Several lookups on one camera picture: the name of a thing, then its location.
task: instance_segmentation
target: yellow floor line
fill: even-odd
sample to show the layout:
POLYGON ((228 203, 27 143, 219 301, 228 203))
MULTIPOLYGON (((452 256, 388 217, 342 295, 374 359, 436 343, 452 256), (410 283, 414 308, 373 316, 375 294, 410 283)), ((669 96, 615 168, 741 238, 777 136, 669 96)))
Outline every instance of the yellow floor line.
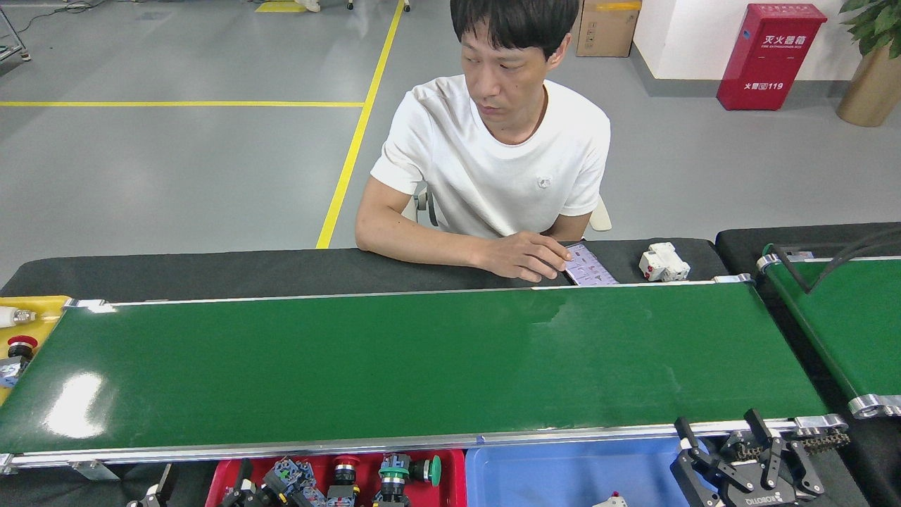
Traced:
POLYGON ((305 13, 306 7, 298 4, 294 0, 287 2, 266 2, 254 11, 256 13, 305 13))
POLYGON ((369 92, 366 94, 366 103, 363 106, 363 110, 359 113, 357 130, 354 131, 353 139, 350 141, 350 149, 347 152, 347 158, 344 159, 344 167, 341 169, 341 176, 338 178, 338 187, 335 189, 335 193, 332 196, 332 204, 329 206, 329 211, 325 215, 323 230, 319 233, 319 241, 316 242, 316 248, 328 248, 329 244, 332 242, 332 234, 335 230, 335 224, 338 222, 338 214, 341 213, 341 204, 343 204, 344 196, 347 194, 347 187, 350 184, 350 176, 353 174, 353 167, 357 163, 359 146, 363 142, 363 134, 366 132, 369 114, 372 112, 372 106, 376 101, 378 86, 382 82, 382 74, 385 73, 388 53, 391 52, 391 45, 394 43, 397 25, 400 24, 400 15, 403 11, 404 0, 398 0, 394 19, 391 21, 391 27, 388 29, 388 35, 385 37, 385 44, 382 46, 382 54, 378 57, 376 74, 372 77, 372 82, 369 83, 369 92))
POLYGON ((364 102, 197 100, 151 102, 0 102, 0 107, 364 107, 364 102))

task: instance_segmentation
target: black table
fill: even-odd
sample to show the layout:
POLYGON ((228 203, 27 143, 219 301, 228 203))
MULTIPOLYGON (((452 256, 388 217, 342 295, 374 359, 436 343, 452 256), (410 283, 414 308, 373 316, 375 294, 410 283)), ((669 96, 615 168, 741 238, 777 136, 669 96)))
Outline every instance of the black table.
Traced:
MULTIPOLYGON (((587 242, 621 283, 645 282, 638 269, 652 243, 669 241, 691 265, 691 281, 729 274, 706 240, 652 238, 587 242)), ((560 276, 541 286, 563 285, 560 276)), ((53 258, 24 264, 0 296, 65 295, 79 300, 129 302, 210 300, 326 294, 365 294, 416 290, 473 290, 530 287, 477 269, 401 263, 356 249, 278 252, 126 255, 53 258)), ((813 460, 827 493, 818 507, 861 505, 860 490, 835 452, 813 460)), ((179 478, 170 506, 202 505, 216 463, 178 464, 179 478)), ((109 466, 120 483, 90 483, 70 469, 24 469, 0 476, 6 506, 122 506, 139 500, 159 480, 163 465, 109 466)))
MULTIPOLYGON (((733 229, 717 235, 715 245, 730 272, 755 273, 757 260, 761 258, 767 244, 833 244, 800 248, 815 256, 831 257, 844 244, 899 227, 901 222, 733 229)), ((899 254, 899 245, 886 245, 867 253, 868 256, 899 254)), ((849 423, 851 444, 841 449, 840 454, 869 503, 874 507, 901 507, 901 420, 854 419, 839 384, 833 379, 775 288, 761 279, 758 280, 757 291, 824 401, 849 423)))

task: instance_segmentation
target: cardboard box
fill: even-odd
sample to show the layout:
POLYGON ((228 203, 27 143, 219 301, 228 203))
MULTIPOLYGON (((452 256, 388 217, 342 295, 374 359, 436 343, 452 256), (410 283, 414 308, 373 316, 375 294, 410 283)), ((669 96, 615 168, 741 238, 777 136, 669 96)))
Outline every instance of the cardboard box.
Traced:
POLYGON ((629 56, 641 2, 583 0, 573 26, 576 56, 629 56))

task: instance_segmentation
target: black cable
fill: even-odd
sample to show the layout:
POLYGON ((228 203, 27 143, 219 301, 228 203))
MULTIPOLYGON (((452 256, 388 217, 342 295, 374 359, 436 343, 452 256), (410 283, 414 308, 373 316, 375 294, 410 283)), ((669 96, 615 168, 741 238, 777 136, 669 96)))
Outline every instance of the black cable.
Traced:
POLYGON ((804 289, 805 293, 809 294, 817 285, 820 284, 821 281, 823 281, 823 279, 826 278, 826 276, 828 276, 842 264, 855 257, 860 257, 863 254, 872 252, 873 250, 878 250, 880 248, 894 244, 901 244, 901 227, 891 228, 888 230, 880 231, 876 234, 867 235, 851 244, 847 244, 844 246, 844 248, 841 249, 840 252, 833 256, 832 260, 826 264, 825 268, 820 272, 819 276, 816 277, 816 280, 812 284, 807 283, 807 280, 805 280, 804 276, 801 275, 801 273, 788 259, 786 249, 797 249, 799 247, 798 245, 779 246, 776 247, 775 250, 777 257, 786 266, 798 285, 800 285, 801 288, 804 289))
POLYGON ((72 4, 66 5, 65 7, 60 7, 59 9, 54 10, 52 13, 38 14, 38 15, 34 16, 31 20, 28 21, 28 24, 25 26, 25 28, 22 28, 21 30, 16 30, 15 28, 13 28, 13 30, 17 33, 24 33, 26 30, 28 30, 29 28, 32 27, 32 23, 34 23, 34 20, 36 20, 38 18, 45 18, 45 17, 52 16, 57 13, 81 14, 85 11, 90 11, 91 9, 93 9, 94 7, 97 7, 98 5, 102 4, 105 1, 106 0, 100 0, 96 4, 89 4, 88 2, 73 2, 72 4))

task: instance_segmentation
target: yellow tray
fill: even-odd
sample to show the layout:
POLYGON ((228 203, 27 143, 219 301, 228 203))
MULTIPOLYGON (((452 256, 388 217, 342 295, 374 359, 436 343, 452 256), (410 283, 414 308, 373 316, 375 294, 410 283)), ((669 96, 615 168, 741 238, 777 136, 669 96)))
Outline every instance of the yellow tray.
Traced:
MULTIPOLYGON (((28 309, 38 314, 37 319, 30 324, 21 326, 4 327, 0 329, 0 357, 6 357, 6 340, 13 336, 28 335, 38 340, 37 354, 41 351, 44 340, 56 326, 59 316, 62 315, 62 306, 69 300, 68 296, 35 296, 31 298, 0 298, 0 307, 14 307, 28 309)), ((0 405, 6 401, 11 391, 8 387, 0 387, 0 405)))

